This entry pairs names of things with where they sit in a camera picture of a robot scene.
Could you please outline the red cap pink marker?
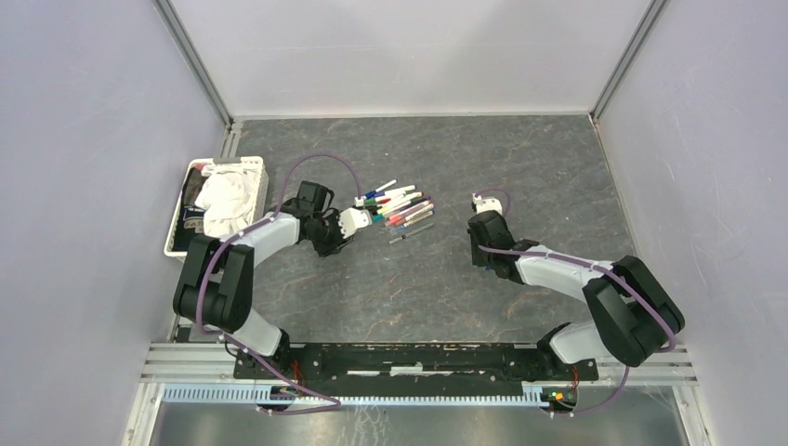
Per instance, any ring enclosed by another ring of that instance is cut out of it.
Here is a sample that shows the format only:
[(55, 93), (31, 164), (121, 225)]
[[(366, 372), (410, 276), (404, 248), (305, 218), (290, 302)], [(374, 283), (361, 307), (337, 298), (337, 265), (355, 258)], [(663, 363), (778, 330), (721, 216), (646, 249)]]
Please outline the red cap pink marker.
[(416, 204), (416, 205), (404, 210), (403, 212), (400, 212), (400, 213), (392, 216), (386, 222), (385, 226), (387, 228), (391, 229), (391, 228), (395, 228), (395, 227), (399, 227), (399, 226), (405, 225), (406, 223), (416, 219), (418, 216), (421, 216), (424, 213), (427, 213), (428, 211), (431, 211), (433, 208), (434, 208), (434, 203), (432, 203), (431, 201), (425, 201), (425, 202), (418, 203), (418, 204)]

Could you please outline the black gel pen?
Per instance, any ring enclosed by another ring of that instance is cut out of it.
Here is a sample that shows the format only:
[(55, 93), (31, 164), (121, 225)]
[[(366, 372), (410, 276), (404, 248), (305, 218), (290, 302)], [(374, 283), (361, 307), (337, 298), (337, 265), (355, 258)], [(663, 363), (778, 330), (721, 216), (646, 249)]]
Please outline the black gel pen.
[(428, 224), (420, 226), (420, 227), (418, 227), (416, 229), (411, 229), (411, 230), (408, 230), (408, 231), (404, 231), (404, 232), (396, 235), (392, 240), (389, 241), (389, 243), (390, 244), (399, 243), (401, 241), (404, 241), (404, 240), (406, 240), (408, 238), (413, 237), (416, 234), (419, 234), (421, 232), (429, 230), (429, 229), (431, 229), (433, 227), (434, 227), (433, 223), (428, 223)]

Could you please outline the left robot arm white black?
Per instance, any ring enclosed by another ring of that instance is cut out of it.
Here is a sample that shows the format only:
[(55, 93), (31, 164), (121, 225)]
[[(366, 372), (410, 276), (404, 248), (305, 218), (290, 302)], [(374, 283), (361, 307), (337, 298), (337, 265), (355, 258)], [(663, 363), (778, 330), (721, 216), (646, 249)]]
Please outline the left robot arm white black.
[(321, 256), (339, 253), (372, 215), (332, 206), (334, 193), (304, 181), (295, 197), (260, 220), (223, 239), (192, 239), (173, 298), (175, 313), (210, 334), (224, 335), (241, 349), (254, 351), (256, 366), (269, 378), (285, 376), (292, 366), (289, 336), (252, 308), (255, 269), (282, 249), (308, 241)]

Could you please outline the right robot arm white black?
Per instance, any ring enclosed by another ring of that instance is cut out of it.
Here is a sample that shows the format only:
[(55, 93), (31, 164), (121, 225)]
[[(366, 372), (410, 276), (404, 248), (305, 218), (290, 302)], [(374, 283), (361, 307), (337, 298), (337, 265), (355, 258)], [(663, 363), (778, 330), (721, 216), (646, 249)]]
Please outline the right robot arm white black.
[(471, 217), (467, 232), (473, 265), (586, 303), (591, 321), (559, 327), (536, 355), (539, 372), (549, 379), (560, 379), (578, 361), (605, 356), (638, 367), (652, 354), (674, 348), (686, 326), (681, 310), (636, 256), (590, 260), (517, 241), (494, 210)]

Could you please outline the white crumpled cloth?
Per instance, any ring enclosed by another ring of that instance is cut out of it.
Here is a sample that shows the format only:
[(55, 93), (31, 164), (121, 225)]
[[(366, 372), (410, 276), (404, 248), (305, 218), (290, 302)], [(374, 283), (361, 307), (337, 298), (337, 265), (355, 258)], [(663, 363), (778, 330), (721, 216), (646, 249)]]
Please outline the white crumpled cloth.
[(211, 165), (202, 175), (205, 181), (195, 205), (204, 210), (205, 235), (222, 238), (255, 221), (259, 172), (240, 165)]

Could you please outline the black cap white marker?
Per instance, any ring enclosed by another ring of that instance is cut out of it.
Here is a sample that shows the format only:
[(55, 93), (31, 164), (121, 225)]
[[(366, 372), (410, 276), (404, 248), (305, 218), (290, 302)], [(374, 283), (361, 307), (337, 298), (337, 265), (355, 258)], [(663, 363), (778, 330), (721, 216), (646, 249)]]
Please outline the black cap white marker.
[(402, 200), (400, 200), (399, 202), (393, 203), (391, 206), (379, 208), (376, 211), (375, 215), (376, 216), (381, 216), (381, 217), (392, 216), (396, 212), (399, 212), (400, 210), (403, 210), (406, 207), (409, 207), (409, 206), (412, 206), (414, 204), (423, 202), (425, 199), (426, 199), (426, 197), (423, 196), (423, 195), (414, 196), (414, 197), (410, 197), (410, 198), (404, 197)]

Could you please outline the red cap white marker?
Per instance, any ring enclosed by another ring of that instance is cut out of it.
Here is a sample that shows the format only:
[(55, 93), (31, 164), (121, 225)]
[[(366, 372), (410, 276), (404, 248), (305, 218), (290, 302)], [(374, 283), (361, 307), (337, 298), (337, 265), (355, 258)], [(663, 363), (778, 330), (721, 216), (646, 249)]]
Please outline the red cap white marker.
[(393, 198), (390, 202), (383, 204), (378, 208), (379, 213), (389, 212), (391, 209), (401, 205), (402, 203), (409, 202), (413, 199), (417, 199), (423, 196), (421, 191), (412, 192), (409, 194), (401, 195), (398, 197)]

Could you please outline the white plastic basket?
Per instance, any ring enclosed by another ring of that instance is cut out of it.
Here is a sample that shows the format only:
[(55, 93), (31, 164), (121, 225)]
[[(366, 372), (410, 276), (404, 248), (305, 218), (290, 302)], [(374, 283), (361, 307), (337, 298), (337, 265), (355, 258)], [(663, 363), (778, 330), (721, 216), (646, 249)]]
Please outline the white plastic basket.
[(182, 260), (196, 235), (229, 236), (265, 213), (269, 176), (263, 158), (192, 160), (178, 193), (164, 255)]

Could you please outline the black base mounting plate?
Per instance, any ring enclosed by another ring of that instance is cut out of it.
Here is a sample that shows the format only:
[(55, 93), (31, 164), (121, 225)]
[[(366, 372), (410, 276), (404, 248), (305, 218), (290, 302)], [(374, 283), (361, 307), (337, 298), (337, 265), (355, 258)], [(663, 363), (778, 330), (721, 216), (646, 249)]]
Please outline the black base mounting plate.
[(517, 396), (531, 383), (599, 377), (596, 361), (567, 364), (539, 344), (306, 343), (270, 363), (335, 398)]

